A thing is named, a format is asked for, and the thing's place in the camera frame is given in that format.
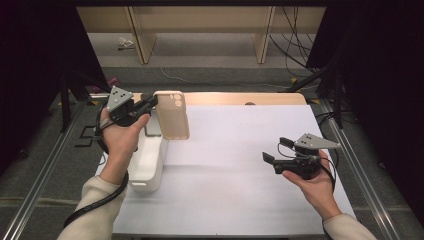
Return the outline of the black metal stand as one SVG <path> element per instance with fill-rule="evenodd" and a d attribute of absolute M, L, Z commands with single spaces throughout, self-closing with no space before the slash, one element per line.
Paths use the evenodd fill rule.
<path fill-rule="evenodd" d="M 87 90 L 88 86 L 97 87 L 104 93 L 109 93 L 112 89 L 105 78 L 96 79 L 77 70 L 66 71 L 60 78 L 59 89 L 62 109 L 62 132 L 64 132 L 71 123 L 69 93 L 72 93 L 77 101 L 88 101 L 90 99 L 90 94 Z"/>
<path fill-rule="evenodd" d="M 330 61 L 326 66 L 306 79 L 295 83 L 293 86 L 287 89 L 288 93 L 294 93 L 308 84 L 311 84 L 315 80 L 320 79 L 316 93 L 319 98 L 326 98 L 330 93 L 333 93 L 333 111 L 334 119 L 337 126 L 342 129 L 343 124 L 341 120 L 341 99 L 342 99 L 342 71 L 336 63 Z"/>

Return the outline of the person's right hand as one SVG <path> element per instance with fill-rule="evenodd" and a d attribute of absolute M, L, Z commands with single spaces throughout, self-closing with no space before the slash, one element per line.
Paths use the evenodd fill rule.
<path fill-rule="evenodd" d="M 302 191 L 306 200 L 317 211 L 323 221 L 342 214 L 333 195 L 333 178 L 330 171 L 330 162 L 326 153 L 319 151 L 321 157 L 321 169 L 319 174 L 310 180 L 304 180 L 300 176 L 288 170 L 282 175 Z"/>

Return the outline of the white table mat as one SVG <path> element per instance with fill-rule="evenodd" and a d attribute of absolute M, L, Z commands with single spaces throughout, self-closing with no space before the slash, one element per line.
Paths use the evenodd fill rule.
<path fill-rule="evenodd" d="M 320 130 L 307 105 L 187 109 L 190 137 L 167 146 L 161 184 L 127 196 L 113 231 L 178 237 L 288 237 L 322 234 L 302 192 L 264 162 L 287 154 L 282 137 Z"/>

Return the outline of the pink object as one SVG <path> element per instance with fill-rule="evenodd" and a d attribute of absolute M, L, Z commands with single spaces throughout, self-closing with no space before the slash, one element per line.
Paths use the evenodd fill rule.
<path fill-rule="evenodd" d="M 113 77 L 110 80 L 108 80 L 107 83 L 110 87 L 112 87 L 112 86 L 118 86 L 120 84 L 120 81 L 116 77 Z M 98 93 L 102 93 L 102 90 L 97 86 L 93 86 L 92 92 L 94 94 L 98 94 Z"/>

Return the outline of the person's left hand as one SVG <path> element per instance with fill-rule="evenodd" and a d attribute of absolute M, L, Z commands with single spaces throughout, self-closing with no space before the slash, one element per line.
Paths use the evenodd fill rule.
<path fill-rule="evenodd" d="M 103 131 L 103 141 L 109 153 L 100 177 L 111 184 L 120 185 L 133 153 L 136 151 L 141 130 L 147 125 L 149 114 L 142 115 L 129 127 L 110 125 Z"/>

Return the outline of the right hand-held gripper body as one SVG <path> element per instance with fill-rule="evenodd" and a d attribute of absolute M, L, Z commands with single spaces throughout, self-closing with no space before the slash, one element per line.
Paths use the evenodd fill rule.
<path fill-rule="evenodd" d="M 310 133 L 303 134 L 298 140 L 293 141 L 295 156 L 287 160 L 274 160 L 274 170 L 276 174 L 283 171 L 290 171 L 304 180 L 315 178 L 321 169 L 321 157 L 319 151 L 322 149 L 337 149 L 339 143 L 315 136 Z"/>

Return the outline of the black curtain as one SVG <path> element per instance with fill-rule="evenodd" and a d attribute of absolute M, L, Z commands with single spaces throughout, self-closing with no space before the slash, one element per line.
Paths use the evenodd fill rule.
<path fill-rule="evenodd" d="M 60 0 L 0 0 L 0 175 L 56 96 L 109 86 L 77 8 Z"/>
<path fill-rule="evenodd" d="M 319 0 L 326 7 L 312 65 L 344 43 L 340 63 L 356 116 L 424 224 L 424 0 Z"/>

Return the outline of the crumpled white paper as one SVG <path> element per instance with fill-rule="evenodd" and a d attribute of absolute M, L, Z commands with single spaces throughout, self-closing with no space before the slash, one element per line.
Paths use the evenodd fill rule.
<path fill-rule="evenodd" d="M 127 49 L 134 49 L 135 45 L 131 40 L 128 40 L 124 37 L 120 37 L 118 39 L 118 50 L 122 51 L 122 50 L 127 50 Z"/>

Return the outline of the aluminium floor rail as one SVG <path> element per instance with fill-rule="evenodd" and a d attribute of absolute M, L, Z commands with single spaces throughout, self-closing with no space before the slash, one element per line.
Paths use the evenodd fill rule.
<path fill-rule="evenodd" d="M 0 237 L 0 240 L 19 240 L 20 235 L 27 222 L 29 221 L 39 197 L 43 193 L 50 176 L 53 173 L 61 155 L 69 142 L 74 126 L 79 119 L 81 112 L 84 110 L 85 104 L 79 102 L 75 105 L 74 112 L 71 114 L 69 125 L 59 134 L 59 137 L 50 152 L 47 160 L 41 168 L 37 178 L 31 185 L 29 192 L 19 204 L 19 208 L 6 228 L 6 232 Z"/>
<path fill-rule="evenodd" d="M 394 226 L 389 212 L 385 209 L 382 200 L 379 198 L 370 179 L 366 175 L 366 172 L 354 152 L 344 130 L 339 127 L 335 120 L 331 120 L 329 125 L 336 139 L 341 144 L 341 150 L 346 161 L 352 170 L 356 182 L 360 187 L 369 209 L 372 212 L 385 240 L 400 240 L 400 235 Z"/>

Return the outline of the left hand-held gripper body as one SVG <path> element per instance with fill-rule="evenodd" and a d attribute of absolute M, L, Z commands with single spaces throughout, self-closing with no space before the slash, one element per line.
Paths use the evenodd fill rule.
<path fill-rule="evenodd" d="M 145 113 L 146 108 L 146 101 L 135 102 L 132 92 L 116 86 L 112 87 L 106 105 L 111 121 L 121 127 L 135 123 Z"/>

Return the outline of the wooden shelf unit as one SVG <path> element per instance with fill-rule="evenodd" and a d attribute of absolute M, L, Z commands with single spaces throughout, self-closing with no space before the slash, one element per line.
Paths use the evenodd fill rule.
<path fill-rule="evenodd" d="M 257 62 L 266 59 L 272 33 L 318 32 L 323 7 L 79 7 L 88 33 L 130 33 L 139 61 L 149 62 L 159 33 L 247 33 Z"/>

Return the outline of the beige phone case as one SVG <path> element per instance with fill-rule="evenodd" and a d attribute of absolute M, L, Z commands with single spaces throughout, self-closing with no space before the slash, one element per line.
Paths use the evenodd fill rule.
<path fill-rule="evenodd" d="M 187 140 L 190 137 L 185 96 L 181 91 L 156 91 L 156 112 L 162 135 L 167 140 Z"/>

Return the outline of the white storage box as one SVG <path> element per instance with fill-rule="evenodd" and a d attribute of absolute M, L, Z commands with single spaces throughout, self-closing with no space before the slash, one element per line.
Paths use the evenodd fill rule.
<path fill-rule="evenodd" d="M 163 137 L 147 137 L 143 130 L 139 135 L 138 149 L 129 168 L 129 186 L 138 192 L 154 192 L 161 184 L 168 141 Z"/>

